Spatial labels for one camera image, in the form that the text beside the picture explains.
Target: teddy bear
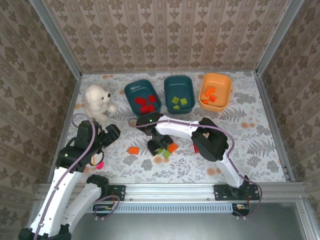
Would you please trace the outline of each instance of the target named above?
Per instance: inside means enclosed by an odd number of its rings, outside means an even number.
[[[95,118],[99,123],[105,123],[108,117],[104,113],[108,111],[114,114],[118,110],[117,106],[110,102],[110,97],[111,94],[104,90],[102,86],[89,85],[84,93],[86,114],[91,118]]]

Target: plastic tray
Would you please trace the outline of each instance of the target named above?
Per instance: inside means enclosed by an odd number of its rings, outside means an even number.
[[[126,99],[128,100],[130,107],[134,113],[134,115],[139,118],[142,116],[140,107],[141,105],[135,103],[136,97],[144,98],[147,100],[147,105],[153,104],[155,111],[145,114],[144,116],[152,115],[154,113],[159,113],[160,109],[162,107],[162,103],[160,101],[160,98],[154,88],[152,86],[151,82],[146,79],[141,79],[138,81],[134,81],[132,83],[129,83],[124,88],[124,94],[126,96]],[[150,103],[148,96],[153,95],[155,97],[155,102]]]
[[[216,100],[214,102],[208,101],[204,104],[201,100],[208,100],[210,97],[205,97],[205,92],[208,87],[215,87]],[[204,76],[201,91],[199,94],[199,105],[201,108],[213,111],[222,112],[229,104],[232,81],[230,77],[218,73],[208,73]]]
[[[172,99],[186,99],[187,104],[181,105],[179,100],[178,106],[180,109],[173,109],[176,105]],[[164,100],[165,106],[170,114],[188,114],[192,111],[196,104],[194,86],[192,80],[188,76],[169,76],[164,80]]]

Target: cable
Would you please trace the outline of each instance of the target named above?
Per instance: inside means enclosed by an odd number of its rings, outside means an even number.
[[[263,190],[262,188],[260,187],[260,185],[254,181],[251,181],[247,178],[245,178],[241,173],[240,171],[238,170],[238,168],[236,167],[236,165],[234,164],[234,162],[232,161],[232,159],[230,158],[230,153],[233,151],[233,149],[235,148],[235,145],[236,145],[236,142],[235,142],[235,139],[234,137],[229,133],[227,132],[226,130],[223,130],[219,127],[215,127],[215,126],[210,126],[210,125],[202,125],[202,124],[197,124],[197,123],[187,123],[187,122],[182,122],[182,121],[177,121],[177,120],[160,120],[160,121],[154,121],[154,122],[150,122],[150,123],[147,123],[147,124],[143,124],[143,125],[133,125],[131,124],[131,120],[138,120],[137,118],[135,117],[132,117],[128,120],[128,124],[130,127],[133,127],[133,128],[144,128],[144,127],[148,127],[148,126],[151,126],[151,125],[155,125],[155,124],[162,124],[162,123],[173,123],[173,124],[179,124],[179,125],[184,125],[184,126],[188,126],[188,127],[199,127],[199,128],[208,128],[208,129],[213,129],[213,130],[217,130],[217,131],[220,131],[222,133],[224,133],[225,135],[227,135],[230,140],[232,141],[232,145],[230,147],[230,149],[228,150],[228,152],[226,153],[226,157],[228,158],[228,160],[230,161],[232,167],[234,168],[234,170],[236,171],[236,173],[239,175],[240,178],[242,178],[244,181],[247,181],[248,183],[250,184],[253,184],[253,185],[256,185],[258,187],[258,189],[260,190],[260,199],[258,201],[258,204],[256,206],[256,208],[253,210],[253,212],[251,212],[250,214],[248,214],[247,216],[243,216],[242,214],[236,212],[237,214],[240,215],[240,217],[250,217],[252,216],[252,214],[254,214],[256,212],[256,210],[260,207],[260,204],[261,204],[261,201],[262,201],[262,195],[263,195]]]
[[[40,221],[39,221],[39,224],[38,224],[38,227],[35,231],[35,234],[34,234],[34,237],[33,237],[33,240],[37,240],[38,238],[38,235],[39,235],[39,232],[40,232],[40,229],[42,228],[43,226],[43,222],[45,220],[45,216],[47,214],[47,211],[49,209],[49,206],[50,206],[50,203],[52,201],[52,199],[54,198],[54,195],[56,193],[56,191],[59,189],[59,185],[61,184],[61,182],[63,181],[63,179],[65,178],[65,176],[82,160],[82,158],[89,152],[89,150],[91,149],[92,145],[94,144],[94,141],[95,141],[95,137],[96,137],[96,129],[95,129],[95,125],[94,125],[94,122],[91,120],[90,117],[88,117],[87,115],[85,115],[84,113],[76,113],[72,116],[72,123],[75,125],[74,123],[74,117],[75,116],[83,116],[85,117],[86,119],[88,119],[88,121],[90,122],[91,126],[92,126],[92,138],[91,138],[91,141],[88,145],[88,147],[84,150],[84,152],[81,154],[81,156],[78,157],[77,160],[74,161],[73,164],[71,164],[71,166],[65,171],[65,173],[60,177],[60,179],[57,181],[56,185],[54,186],[53,188],[53,191],[44,207],[44,210],[43,210],[43,213],[42,213],[42,216],[40,218]]]
[[[99,200],[97,200],[97,201],[94,202],[94,204],[97,204],[97,203],[100,203],[100,202],[102,202],[102,201],[104,201],[104,200],[106,200],[106,199],[110,199],[110,198],[116,198],[117,203],[116,203],[115,207],[111,210],[111,212],[109,212],[108,215],[104,217],[105,219],[109,218],[109,217],[115,212],[115,210],[117,210],[117,208],[118,208],[118,206],[119,206],[119,203],[120,203],[120,198],[119,198],[117,195],[109,195],[109,196],[105,196],[105,197],[103,197],[103,198],[101,198],[101,199],[99,199]],[[98,217],[98,216],[97,216],[97,209],[99,209],[99,208],[100,208],[100,207],[96,207],[96,208],[94,209],[94,212],[93,212],[93,215],[94,215],[96,218]]]

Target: teal bin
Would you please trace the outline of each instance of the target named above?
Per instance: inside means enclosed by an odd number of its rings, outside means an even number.
[[[126,96],[126,99],[128,100],[130,107],[132,109],[132,112],[137,118],[140,118],[142,116],[140,107],[141,105],[135,103],[136,97],[140,97],[147,100],[147,105],[152,104],[155,108],[154,112],[145,114],[144,116],[153,115],[154,113],[160,113],[160,109],[162,107],[162,103],[160,101],[160,98],[154,88],[152,86],[151,82],[146,79],[141,79],[138,81],[134,81],[132,83],[129,83],[127,86],[124,87],[124,94]],[[148,97],[150,95],[153,95],[155,97],[155,102],[150,103]]]
[[[174,97],[179,98],[178,106],[180,109],[174,109],[176,105],[172,102]],[[182,105],[181,99],[186,99],[187,104]],[[169,76],[164,80],[164,100],[165,106],[170,114],[188,114],[196,104],[194,86],[190,77]]]

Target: floral tablecloth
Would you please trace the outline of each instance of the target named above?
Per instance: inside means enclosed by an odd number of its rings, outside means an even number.
[[[140,79],[150,80],[162,101],[161,113],[169,117],[200,121],[210,118],[218,127],[235,138],[232,157],[239,169],[256,182],[284,182],[285,177],[274,140],[260,99],[252,72],[221,72],[232,79],[232,92],[228,107],[220,113],[202,109],[198,96],[205,73],[127,73],[83,75],[74,113],[85,113],[83,93],[89,84],[102,85],[111,92],[112,101],[119,111],[110,114],[104,124],[116,124],[121,130],[120,138],[104,150],[104,167],[101,170],[87,168],[82,182],[93,173],[109,178],[111,183],[216,183],[225,182],[224,176],[214,162],[205,160],[195,153],[192,141],[172,137],[179,146],[165,159],[153,157],[148,149],[150,137],[128,125],[134,117],[124,94],[128,83]],[[164,101],[164,80],[172,75],[186,75],[192,79],[196,104],[193,111],[184,115],[170,115]],[[83,118],[76,117],[79,124]],[[76,135],[76,128],[70,126],[67,141]],[[139,147],[138,155],[128,154],[130,146]]]

